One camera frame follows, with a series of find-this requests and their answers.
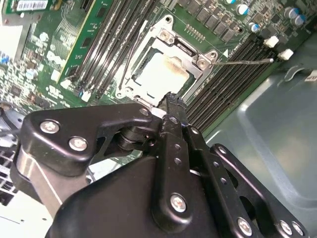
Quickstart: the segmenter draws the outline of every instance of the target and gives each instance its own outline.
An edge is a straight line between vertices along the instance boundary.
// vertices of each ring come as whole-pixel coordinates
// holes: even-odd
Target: white connector
[[[274,48],[278,43],[278,38],[276,36],[271,36],[270,38],[264,40],[264,44],[269,48]]]
[[[289,60],[294,52],[291,49],[286,49],[283,52],[279,53],[277,57],[279,57],[282,60]]]
[[[91,97],[91,93],[86,91],[86,92],[84,92],[83,96],[81,97],[81,100],[83,100],[84,102],[87,103],[89,101],[90,97]]]

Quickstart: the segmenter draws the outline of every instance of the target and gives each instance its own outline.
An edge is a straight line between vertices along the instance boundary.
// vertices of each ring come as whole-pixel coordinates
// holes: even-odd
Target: label sticker
[[[21,0],[18,2],[16,11],[34,11],[46,9],[48,5],[48,0],[46,1],[27,1]]]

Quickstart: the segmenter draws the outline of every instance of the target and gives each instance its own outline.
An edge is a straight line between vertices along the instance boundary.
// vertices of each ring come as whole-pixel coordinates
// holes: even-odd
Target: metal panel
[[[316,41],[314,35],[285,68],[316,67]],[[206,141],[232,151],[317,237],[317,81],[299,73],[284,82],[284,75],[270,76]]]

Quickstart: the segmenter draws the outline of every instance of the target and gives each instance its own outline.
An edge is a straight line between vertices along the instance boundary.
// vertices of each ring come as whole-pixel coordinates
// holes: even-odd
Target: blue capacitor
[[[224,4],[233,4],[236,2],[236,0],[223,0]]]
[[[9,56],[5,56],[1,59],[1,63],[8,63],[9,62]]]
[[[260,27],[258,24],[255,24],[254,22],[249,23],[249,30],[253,33],[258,33],[260,30]]]
[[[291,23],[294,26],[302,26],[306,21],[306,17],[304,15],[298,15],[294,19],[291,20]]]
[[[289,19],[294,19],[299,15],[299,9],[295,7],[287,7],[284,11],[284,16]]]
[[[239,4],[237,6],[237,14],[238,15],[246,15],[249,12],[249,7],[246,4]]]

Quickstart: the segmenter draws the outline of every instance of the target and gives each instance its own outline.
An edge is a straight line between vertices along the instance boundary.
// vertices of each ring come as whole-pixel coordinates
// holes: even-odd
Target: motherboard
[[[36,110],[137,101],[167,92],[211,130],[317,25],[314,0],[1,0],[0,99]]]

